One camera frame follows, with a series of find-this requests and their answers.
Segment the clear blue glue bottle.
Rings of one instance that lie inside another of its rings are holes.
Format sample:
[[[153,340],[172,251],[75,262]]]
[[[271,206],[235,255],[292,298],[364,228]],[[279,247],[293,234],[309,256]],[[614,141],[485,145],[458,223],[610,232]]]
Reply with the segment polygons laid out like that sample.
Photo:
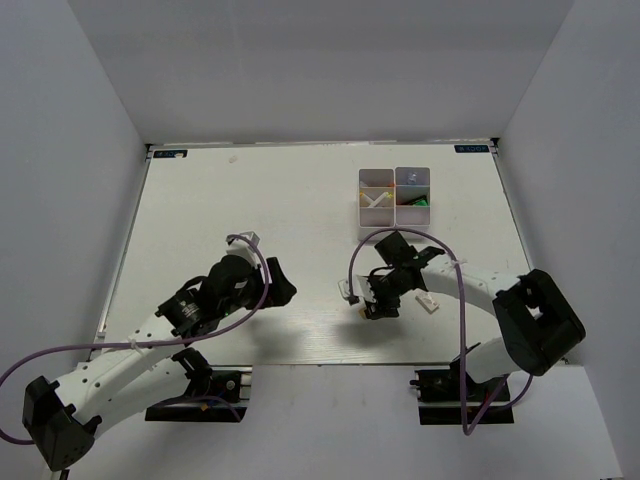
[[[417,172],[409,172],[407,174],[407,180],[406,180],[406,184],[407,185],[418,185],[419,184],[419,175]]]

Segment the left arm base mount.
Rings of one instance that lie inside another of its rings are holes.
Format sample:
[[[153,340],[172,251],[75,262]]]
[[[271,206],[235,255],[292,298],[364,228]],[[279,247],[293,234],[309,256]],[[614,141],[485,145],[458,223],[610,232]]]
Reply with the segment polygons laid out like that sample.
[[[249,406],[252,368],[212,366],[193,348],[170,358],[178,392],[145,411],[147,422],[240,423]]]

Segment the white boxed eraser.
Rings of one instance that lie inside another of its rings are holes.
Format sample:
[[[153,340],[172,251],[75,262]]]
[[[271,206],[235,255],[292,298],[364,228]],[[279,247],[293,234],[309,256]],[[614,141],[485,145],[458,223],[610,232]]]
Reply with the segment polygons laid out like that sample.
[[[435,313],[440,305],[439,303],[427,292],[419,292],[415,295],[416,302],[428,313]]]

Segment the green black highlighter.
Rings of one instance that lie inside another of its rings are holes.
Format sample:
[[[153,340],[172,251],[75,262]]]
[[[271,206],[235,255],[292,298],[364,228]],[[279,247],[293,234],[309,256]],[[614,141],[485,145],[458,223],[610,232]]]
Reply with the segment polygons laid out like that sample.
[[[402,206],[429,207],[430,204],[428,197],[426,195],[421,195],[402,203]]]

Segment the yellow capped white marker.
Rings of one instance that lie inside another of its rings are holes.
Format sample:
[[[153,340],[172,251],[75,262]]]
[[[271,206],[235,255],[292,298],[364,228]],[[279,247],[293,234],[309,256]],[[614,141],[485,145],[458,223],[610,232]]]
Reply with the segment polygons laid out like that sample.
[[[369,208],[368,205],[370,204],[370,202],[372,200],[375,200],[383,192],[385,191],[365,192],[364,190],[361,190],[359,192],[359,206],[361,208]]]

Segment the right white compartment container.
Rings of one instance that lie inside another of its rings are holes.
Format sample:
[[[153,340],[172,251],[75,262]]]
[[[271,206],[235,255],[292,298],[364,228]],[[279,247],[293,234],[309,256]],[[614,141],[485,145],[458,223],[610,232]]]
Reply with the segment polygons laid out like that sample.
[[[431,224],[431,171],[428,167],[396,167],[395,224],[426,233]]]

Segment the right blue table label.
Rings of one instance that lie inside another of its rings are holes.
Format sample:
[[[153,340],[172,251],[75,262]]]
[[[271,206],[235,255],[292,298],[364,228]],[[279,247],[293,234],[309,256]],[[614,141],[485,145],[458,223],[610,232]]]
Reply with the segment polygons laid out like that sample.
[[[487,145],[481,144],[456,144],[454,150],[459,154],[472,154],[472,153],[489,153],[490,149]]]

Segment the left blue table label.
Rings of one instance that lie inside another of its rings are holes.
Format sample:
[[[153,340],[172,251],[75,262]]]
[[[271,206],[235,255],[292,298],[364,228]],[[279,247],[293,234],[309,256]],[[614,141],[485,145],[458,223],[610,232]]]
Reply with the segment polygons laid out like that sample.
[[[185,158],[187,155],[188,151],[186,149],[155,150],[153,152],[154,158],[161,159]]]

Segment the blue table label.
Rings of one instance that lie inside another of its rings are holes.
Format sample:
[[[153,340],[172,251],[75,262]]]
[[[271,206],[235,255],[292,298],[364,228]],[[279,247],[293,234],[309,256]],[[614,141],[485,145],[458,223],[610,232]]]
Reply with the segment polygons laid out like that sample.
[[[161,159],[185,158],[187,155],[188,151],[186,149],[155,150],[153,152],[154,158]]]
[[[490,149],[487,145],[481,144],[456,144],[454,150],[459,154],[472,154],[472,153],[489,153]]]

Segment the left white compartment container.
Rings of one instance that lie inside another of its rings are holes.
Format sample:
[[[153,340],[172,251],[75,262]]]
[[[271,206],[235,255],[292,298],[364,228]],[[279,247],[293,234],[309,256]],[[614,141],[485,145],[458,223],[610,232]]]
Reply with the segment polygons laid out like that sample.
[[[390,168],[365,168],[358,173],[358,239],[395,225],[395,177]]]

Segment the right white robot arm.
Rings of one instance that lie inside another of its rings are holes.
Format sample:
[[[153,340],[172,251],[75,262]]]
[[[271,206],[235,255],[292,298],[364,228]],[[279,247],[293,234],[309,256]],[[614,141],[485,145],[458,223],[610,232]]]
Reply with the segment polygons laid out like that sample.
[[[540,377],[586,337],[586,329],[552,277],[533,269],[514,275],[454,259],[443,247],[417,250],[399,232],[374,246],[380,273],[350,274],[343,296],[364,303],[369,320],[396,318],[400,299],[412,291],[443,294],[493,316],[498,337],[463,347],[450,367],[453,390],[472,399],[489,381],[523,371]]]

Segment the white compartment container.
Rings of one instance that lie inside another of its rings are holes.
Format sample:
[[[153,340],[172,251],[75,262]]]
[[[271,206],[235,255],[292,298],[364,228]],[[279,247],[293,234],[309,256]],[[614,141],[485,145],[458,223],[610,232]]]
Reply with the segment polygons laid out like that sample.
[[[395,225],[395,177],[390,168],[365,168],[358,173],[358,239]]]
[[[396,167],[395,224],[426,233],[431,224],[431,171],[428,167]]]

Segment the pale yellow white marker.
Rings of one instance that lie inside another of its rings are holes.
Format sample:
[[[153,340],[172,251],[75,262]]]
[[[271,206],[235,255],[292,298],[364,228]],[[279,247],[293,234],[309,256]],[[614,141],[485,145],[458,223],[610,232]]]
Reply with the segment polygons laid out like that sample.
[[[372,200],[368,207],[387,208],[391,205],[393,205],[393,194],[391,192],[383,192],[375,200]]]

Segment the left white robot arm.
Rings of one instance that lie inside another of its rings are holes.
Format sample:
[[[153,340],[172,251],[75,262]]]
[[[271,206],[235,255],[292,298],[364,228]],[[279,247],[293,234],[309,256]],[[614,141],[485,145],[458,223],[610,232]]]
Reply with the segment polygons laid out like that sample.
[[[283,307],[296,295],[275,257],[228,250],[205,276],[188,280],[129,338],[97,358],[25,389],[22,423],[48,468],[62,471],[121,421],[169,400],[210,399],[212,370],[193,348],[230,314]]]

